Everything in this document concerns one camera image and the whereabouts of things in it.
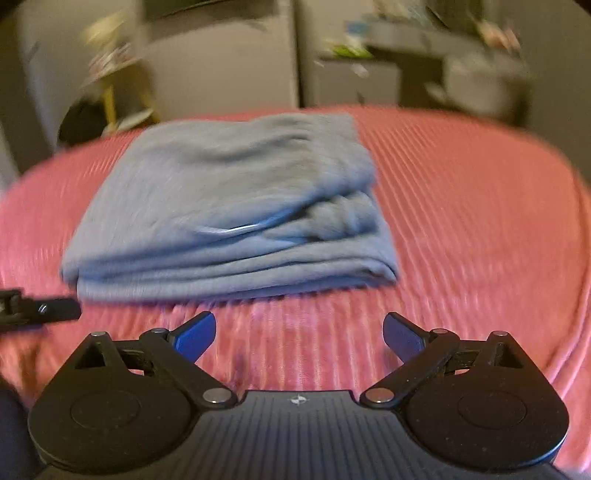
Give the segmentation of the grey blue pants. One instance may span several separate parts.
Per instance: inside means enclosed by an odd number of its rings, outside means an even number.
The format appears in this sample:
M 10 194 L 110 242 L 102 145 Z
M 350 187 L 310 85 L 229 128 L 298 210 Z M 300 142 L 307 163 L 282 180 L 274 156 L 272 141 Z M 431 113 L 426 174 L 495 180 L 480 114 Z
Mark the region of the grey blue pants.
M 92 199 L 61 277 L 100 302 L 391 284 L 399 267 L 376 180 L 345 113 L 151 127 Z

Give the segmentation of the red ribbed bedspread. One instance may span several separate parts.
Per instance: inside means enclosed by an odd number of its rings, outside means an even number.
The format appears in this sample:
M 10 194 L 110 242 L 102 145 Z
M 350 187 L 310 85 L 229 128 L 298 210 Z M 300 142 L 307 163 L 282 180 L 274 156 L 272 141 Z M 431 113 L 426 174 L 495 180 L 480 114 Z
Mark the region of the red ribbed bedspread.
M 336 107 L 358 122 L 379 170 L 395 286 L 254 302 L 85 303 L 77 322 L 1 335 L 1 376 L 27 404 L 89 332 L 135 339 L 211 310 L 218 331 L 198 364 L 232 389 L 360 393 L 396 368 L 382 322 L 400 312 L 464 339 L 505 330 L 566 403 L 559 468 L 590 474 L 590 190 L 535 137 L 433 111 Z M 1 289 L 70 292 L 59 267 L 95 192 L 140 131 L 62 152 L 1 199 Z

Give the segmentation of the black bag on floor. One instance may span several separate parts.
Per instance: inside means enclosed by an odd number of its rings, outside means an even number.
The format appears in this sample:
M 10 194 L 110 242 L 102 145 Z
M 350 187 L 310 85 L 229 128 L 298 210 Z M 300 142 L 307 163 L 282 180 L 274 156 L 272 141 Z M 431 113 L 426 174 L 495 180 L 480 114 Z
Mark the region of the black bag on floor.
M 67 110 L 57 133 L 60 147 L 70 148 L 100 138 L 107 127 L 102 104 L 92 97 L 82 97 Z

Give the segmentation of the grey upholstered chair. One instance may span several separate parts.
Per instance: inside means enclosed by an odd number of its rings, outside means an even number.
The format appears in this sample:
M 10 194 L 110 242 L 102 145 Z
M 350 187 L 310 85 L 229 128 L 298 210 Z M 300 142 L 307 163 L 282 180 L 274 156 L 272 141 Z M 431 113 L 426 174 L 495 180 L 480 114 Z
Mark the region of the grey upholstered chair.
M 465 114 L 513 126 L 525 123 L 533 77 L 520 58 L 492 50 L 447 56 L 440 82 L 428 82 L 429 96 Z

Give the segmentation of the grey bedside cabinet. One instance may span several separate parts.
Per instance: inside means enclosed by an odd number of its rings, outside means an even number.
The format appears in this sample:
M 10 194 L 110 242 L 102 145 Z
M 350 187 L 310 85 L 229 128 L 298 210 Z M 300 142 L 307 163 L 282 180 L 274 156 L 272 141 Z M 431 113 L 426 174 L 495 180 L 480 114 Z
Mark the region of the grey bedside cabinet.
M 402 71 L 394 62 L 322 56 L 312 67 L 312 104 L 396 106 L 401 83 Z

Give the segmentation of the white floor standing unit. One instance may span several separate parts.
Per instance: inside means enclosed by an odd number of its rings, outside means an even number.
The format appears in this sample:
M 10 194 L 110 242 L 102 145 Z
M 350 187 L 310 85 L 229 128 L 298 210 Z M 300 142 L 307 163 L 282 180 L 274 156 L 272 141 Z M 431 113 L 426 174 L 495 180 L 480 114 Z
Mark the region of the white floor standing unit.
M 300 41 L 300 1 L 276 1 L 277 15 L 280 17 L 287 57 L 290 62 L 290 91 L 293 105 L 304 107 L 304 87 L 301 83 L 301 41 Z

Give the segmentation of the grey vanity desk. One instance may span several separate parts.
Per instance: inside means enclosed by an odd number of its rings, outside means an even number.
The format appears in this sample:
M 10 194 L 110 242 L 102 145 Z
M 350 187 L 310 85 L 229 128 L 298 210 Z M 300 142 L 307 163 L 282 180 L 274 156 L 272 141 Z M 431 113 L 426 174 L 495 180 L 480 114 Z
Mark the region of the grey vanity desk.
M 440 82 L 447 56 L 492 50 L 481 40 L 409 21 L 373 18 L 369 21 L 367 45 L 380 58 L 396 63 L 402 71 L 401 104 L 411 108 L 444 107 L 426 91 L 428 82 Z

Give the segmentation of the grey curtain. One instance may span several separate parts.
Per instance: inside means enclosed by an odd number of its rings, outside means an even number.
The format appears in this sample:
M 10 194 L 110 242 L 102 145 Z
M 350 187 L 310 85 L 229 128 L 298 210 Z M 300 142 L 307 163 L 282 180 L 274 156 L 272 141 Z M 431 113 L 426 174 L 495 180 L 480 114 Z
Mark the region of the grey curtain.
M 534 76 L 529 128 L 590 178 L 590 15 L 574 1 L 505 1 Z

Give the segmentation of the green cloth on cabinet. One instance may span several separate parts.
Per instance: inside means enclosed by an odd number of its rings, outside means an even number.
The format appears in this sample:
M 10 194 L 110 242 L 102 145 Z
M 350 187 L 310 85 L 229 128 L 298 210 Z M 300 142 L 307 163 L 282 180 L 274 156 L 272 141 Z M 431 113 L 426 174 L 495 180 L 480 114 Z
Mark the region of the green cloth on cabinet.
M 374 58 L 374 55 L 363 45 L 332 44 L 327 47 L 327 54 L 331 58 L 348 60 L 369 60 Z

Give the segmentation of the white blue cup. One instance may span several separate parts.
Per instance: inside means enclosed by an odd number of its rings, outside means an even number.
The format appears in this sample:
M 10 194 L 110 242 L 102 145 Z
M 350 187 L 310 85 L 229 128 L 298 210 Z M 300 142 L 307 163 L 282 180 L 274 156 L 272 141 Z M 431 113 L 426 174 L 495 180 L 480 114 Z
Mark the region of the white blue cup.
M 351 49 L 362 50 L 365 48 L 367 32 L 368 26 L 365 22 L 360 20 L 348 21 L 345 24 L 346 46 Z

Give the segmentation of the wall mounted television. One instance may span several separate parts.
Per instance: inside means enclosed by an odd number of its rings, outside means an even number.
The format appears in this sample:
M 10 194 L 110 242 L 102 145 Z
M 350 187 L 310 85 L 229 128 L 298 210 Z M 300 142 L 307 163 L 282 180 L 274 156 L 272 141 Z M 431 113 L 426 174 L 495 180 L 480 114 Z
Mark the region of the wall mounted television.
M 280 10 L 279 2 L 256 1 L 184 1 L 184 0 L 143 0 L 140 2 L 143 18 L 156 21 L 174 15 L 198 12 L 207 19 L 254 20 L 273 16 Z

